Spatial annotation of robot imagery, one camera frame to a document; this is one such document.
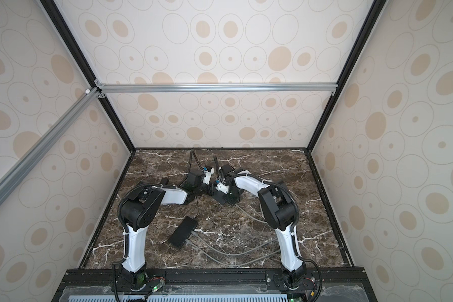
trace brown marble tabletop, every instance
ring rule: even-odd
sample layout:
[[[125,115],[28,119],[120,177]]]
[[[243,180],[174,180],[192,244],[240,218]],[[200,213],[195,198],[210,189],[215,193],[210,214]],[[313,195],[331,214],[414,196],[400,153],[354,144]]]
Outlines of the brown marble tabletop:
[[[220,165],[230,163],[269,180],[283,179],[293,193],[300,210],[297,237],[303,257],[314,259],[322,267],[343,266],[337,241],[302,150],[197,150],[202,165],[214,167],[213,154]],[[117,220],[117,204],[128,190],[140,180],[159,182],[168,177],[169,183],[179,183],[186,173],[188,150],[138,150],[126,177],[102,227],[97,242],[86,263],[86,269],[110,268],[113,261],[123,256],[123,229]],[[192,162],[192,168],[198,165]],[[201,196],[187,205],[161,205],[146,235],[145,257],[148,268],[228,268],[207,258],[201,251],[185,244],[178,250],[168,243],[169,236],[180,225],[183,218],[197,216],[196,232],[210,245],[224,253],[236,254],[247,251],[270,239],[276,238],[275,231],[263,220],[257,197],[244,192],[238,206],[220,205],[210,196]],[[189,238],[212,257],[223,263],[237,265],[254,260],[279,249],[272,242],[252,253],[237,257],[219,254],[209,249],[194,236]],[[245,267],[278,268],[280,254],[255,261]]]

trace horizontal metal bar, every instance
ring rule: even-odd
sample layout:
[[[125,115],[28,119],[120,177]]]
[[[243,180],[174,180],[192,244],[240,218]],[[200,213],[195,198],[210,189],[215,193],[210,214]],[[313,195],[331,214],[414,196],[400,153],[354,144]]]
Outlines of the horizontal metal bar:
[[[99,84],[105,93],[130,92],[239,92],[239,91],[335,91],[337,83],[251,84]]]
[[[77,117],[85,110],[92,100],[97,99],[97,88],[91,88],[83,94],[75,104],[42,136],[39,141],[22,157],[5,176],[0,179],[0,205],[17,188],[28,173],[69,129]]]

